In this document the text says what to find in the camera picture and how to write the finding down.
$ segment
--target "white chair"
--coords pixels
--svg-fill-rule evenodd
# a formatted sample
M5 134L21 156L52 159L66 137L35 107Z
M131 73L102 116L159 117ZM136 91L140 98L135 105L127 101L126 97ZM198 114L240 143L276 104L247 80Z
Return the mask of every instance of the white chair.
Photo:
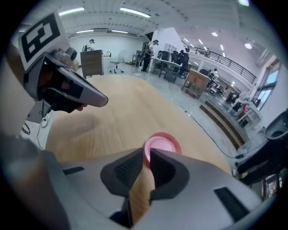
M113 63L115 65L114 67L114 73L117 73L117 70L121 71L121 73L124 73L124 71L121 68L118 68L118 64L120 63L126 63L125 62L125 54L126 54L126 50L121 50L118 57L111 60L110 63Z

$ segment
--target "wooden table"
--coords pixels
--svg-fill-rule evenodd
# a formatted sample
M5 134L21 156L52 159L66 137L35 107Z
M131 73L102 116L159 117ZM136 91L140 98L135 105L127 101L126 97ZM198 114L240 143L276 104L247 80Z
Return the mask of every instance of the wooden table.
M45 148L54 152L59 162L139 148L152 134L167 132L178 140L183 155L230 173L224 156L198 125L144 80L114 75L89 81L109 102L102 108L88 106L82 112L56 115ZM148 209L153 187L152 173L144 168L130 191L134 223Z

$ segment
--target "wooden cabinet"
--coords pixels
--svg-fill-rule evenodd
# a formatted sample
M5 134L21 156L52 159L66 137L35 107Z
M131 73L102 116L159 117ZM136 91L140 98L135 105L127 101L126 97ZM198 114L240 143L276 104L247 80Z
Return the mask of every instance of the wooden cabinet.
M102 50L93 50L80 53L83 77L103 75Z
M183 91L189 93L192 97L198 99L206 89L210 79L197 71L191 70L182 86Z

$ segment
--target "staircase railing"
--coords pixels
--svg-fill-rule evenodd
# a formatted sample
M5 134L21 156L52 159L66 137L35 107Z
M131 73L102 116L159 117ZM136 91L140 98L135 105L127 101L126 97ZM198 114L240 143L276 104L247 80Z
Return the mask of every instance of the staircase railing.
M207 57L209 59L212 59L216 62L221 63L224 66L229 67L230 69L239 73L243 78L245 78L251 84L253 83L254 79L256 78L256 76L254 74L249 72L247 69L245 69L243 66L239 65L238 63L230 60L229 58L223 57L222 55L214 53L210 50L205 50L202 48L196 48L196 47L187 46L187 45L185 47L189 48L190 53L194 53L194 54L198 54L198 55Z

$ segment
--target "person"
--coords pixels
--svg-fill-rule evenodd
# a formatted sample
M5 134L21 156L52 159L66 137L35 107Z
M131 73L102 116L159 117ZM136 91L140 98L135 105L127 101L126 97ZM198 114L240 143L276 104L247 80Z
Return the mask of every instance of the person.
M143 69L141 70L142 72L147 72L147 68L149 66L151 57L154 55L153 47L154 45L158 45L158 43L159 43L158 40L154 40L153 42L148 43L148 45L146 46Z
M212 77L213 77L212 74L211 74L211 71L212 71L212 69L209 69L209 70L208 70L208 74L207 74L207 76L208 76L210 79L212 79Z
M252 100L252 102L253 102L253 104L256 106L256 107L258 107L259 105L260 105L260 103L261 103L261 98L254 98L253 100Z
M184 50L181 50L180 53L179 53L179 55L178 55L178 61L177 61L177 64L178 64L178 65L181 65L183 59L184 59Z
M94 50L92 44L95 44L94 39L90 39L89 42L83 46L82 52Z
M210 72L210 74L215 78L217 76L217 69L215 68L214 71Z

